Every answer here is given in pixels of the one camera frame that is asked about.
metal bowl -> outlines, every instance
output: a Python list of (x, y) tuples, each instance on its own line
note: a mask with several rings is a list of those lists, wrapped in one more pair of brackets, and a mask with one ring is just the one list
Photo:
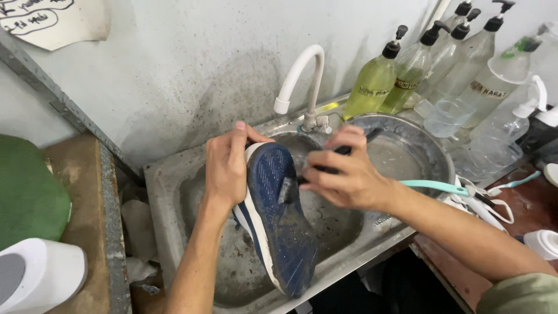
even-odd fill
[[(367, 113), (347, 121), (363, 129), (384, 129), (368, 143), (368, 156), (385, 177), (432, 180), (454, 184), (455, 168), (448, 152), (416, 123), (387, 113)], [(442, 201), (448, 193), (430, 188), (417, 191)]]

faucet spout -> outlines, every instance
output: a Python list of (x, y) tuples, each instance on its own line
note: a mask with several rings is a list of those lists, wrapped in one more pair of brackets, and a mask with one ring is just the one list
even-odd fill
[(318, 99), (318, 91), (320, 89), (321, 76), (324, 73), (325, 61), (324, 49), (320, 45), (311, 45), (299, 55), (289, 70), (285, 82), (283, 82), (283, 86), (281, 87), (281, 91), (279, 92), (279, 96), (275, 98), (275, 104), (273, 105), (273, 110), (275, 112), (282, 115), (287, 113), (292, 90), (295, 88), (295, 84), (302, 70), (313, 56), (316, 57), (316, 68), (314, 70), (314, 78), (312, 79), (310, 102), (308, 103), (308, 109), (304, 114), (304, 122), (302, 123), (302, 130), (305, 132), (312, 131), (316, 126), (316, 100)]

forearm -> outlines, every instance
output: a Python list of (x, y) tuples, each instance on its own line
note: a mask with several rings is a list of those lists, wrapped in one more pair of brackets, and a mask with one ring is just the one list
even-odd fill
[(220, 206), (203, 200), (170, 290), (167, 313), (211, 313), (215, 272), (224, 221), (208, 215)]
[(528, 273), (556, 275), (550, 264), (488, 223), (402, 185), (386, 203), (391, 213), (436, 241), (469, 269), (492, 282)]

shoe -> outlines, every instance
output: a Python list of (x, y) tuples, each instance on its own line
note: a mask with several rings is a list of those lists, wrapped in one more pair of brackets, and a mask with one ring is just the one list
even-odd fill
[(299, 298), (314, 275), (318, 240), (302, 212), (297, 187), (290, 204), (278, 203), (283, 179), (296, 182), (294, 161), (286, 147), (273, 142), (251, 145), (244, 156), (246, 198), (234, 207), (235, 219), (250, 234), (275, 287)]

green cloth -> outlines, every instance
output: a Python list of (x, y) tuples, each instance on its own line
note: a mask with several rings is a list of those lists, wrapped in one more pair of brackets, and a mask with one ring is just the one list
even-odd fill
[(70, 207), (70, 196), (41, 151), (27, 140), (0, 135), (0, 251), (31, 237), (58, 241)]
[(558, 313), (558, 277), (540, 273), (495, 284), (477, 305), (477, 314), (547, 313)]

